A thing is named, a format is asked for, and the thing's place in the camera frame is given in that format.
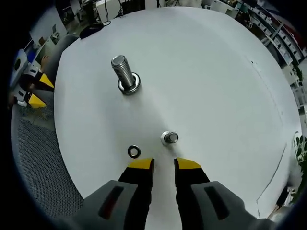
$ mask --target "cable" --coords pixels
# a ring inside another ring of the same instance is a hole
[[[106,21],[106,22],[104,22],[104,23],[102,23],[104,26],[108,26],[108,25],[110,25],[111,24],[111,21],[110,20],[108,20],[108,21]]]
[[[120,8],[119,8],[119,11],[118,11],[118,13],[117,13],[117,15],[116,15],[115,18],[120,18],[120,17],[124,16],[123,6],[122,6],[120,0],[118,0],[118,2],[119,2],[119,5],[120,5]]]
[[[109,14],[107,12],[107,8],[106,8],[106,0],[105,0],[105,11],[106,11],[106,21],[109,21]]]

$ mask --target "white shelving unit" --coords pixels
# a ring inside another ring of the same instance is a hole
[[[261,6],[253,8],[246,3],[244,3],[244,5],[247,6],[251,12],[253,24],[260,28],[267,38],[270,38],[268,39],[269,42],[273,43],[287,65],[293,62],[294,59],[299,63],[307,56],[306,49],[304,49],[304,52],[301,50],[293,35],[284,27],[283,23],[275,19],[269,11]],[[275,24],[273,18],[281,25]]]
[[[305,94],[305,89],[303,86],[299,86],[296,89],[292,89],[297,107],[301,107],[307,104],[307,98]]]

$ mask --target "metal washer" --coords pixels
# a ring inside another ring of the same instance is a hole
[[[172,143],[166,142],[165,137],[166,137],[168,134],[170,134],[170,133],[174,133],[174,134],[177,135],[177,140],[176,140],[175,142],[172,142]],[[178,136],[178,134],[175,133],[175,132],[165,131],[165,132],[162,133],[162,135],[161,135],[161,137],[160,137],[160,140],[161,140],[161,142],[162,142],[162,144],[163,144],[164,146],[168,146],[168,145],[170,145],[170,144],[176,143],[176,142],[179,140],[179,136]]]
[[[137,154],[133,155],[133,154],[131,153],[131,150],[136,150],[136,151],[137,151]],[[138,157],[140,156],[140,154],[141,154],[141,150],[140,150],[139,147],[137,147],[136,145],[131,145],[131,146],[129,146],[129,148],[128,148],[128,155],[129,155],[131,158],[136,159],[136,158],[138,158]]]
[[[132,85],[129,89],[124,89],[124,87],[122,86],[121,84],[121,81],[118,80],[118,88],[120,89],[120,91],[123,93],[123,94],[126,94],[126,95],[130,95],[130,94],[133,94],[137,91],[137,89],[139,88],[140,84],[141,84],[141,79],[140,77],[136,74],[136,73],[132,73],[134,79],[135,79],[135,83],[134,85]]]

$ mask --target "desk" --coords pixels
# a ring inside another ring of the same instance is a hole
[[[199,8],[138,11],[111,22],[63,52],[55,83],[59,147],[81,196],[117,180],[133,161],[128,147],[137,145],[139,159],[155,158],[146,229],[181,229],[175,157],[199,163],[258,216],[256,200],[301,132],[292,91],[267,48],[227,15]],[[117,87],[116,55],[141,78],[134,95]],[[179,135],[172,148],[160,141],[164,131]],[[287,178],[279,179],[265,199],[277,201]]]
[[[32,65],[40,69],[42,58],[44,56],[50,56],[55,46],[56,45],[53,43],[51,37],[49,37],[47,41],[36,52],[36,56],[32,62]]]
[[[210,10],[218,11],[220,13],[227,14],[228,16],[235,18],[238,14],[239,10],[235,10],[232,6],[219,1],[219,0],[213,0],[210,6]]]

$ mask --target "green leaves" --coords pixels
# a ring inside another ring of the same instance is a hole
[[[300,81],[303,81],[303,73],[302,73],[301,69],[298,67],[298,63],[295,63],[293,65],[293,69],[294,69],[296,75],[298,76],[298,79]]]
[[[307,139],[304,136],[301,136],[300,138],[296,137],[296,143],[298,146],[296,158],[299,166],[301,167],[302,181],[298,187],[297,192],[291,194],[293,197],[292,203],[295,203],[298,200],[307,184]]]

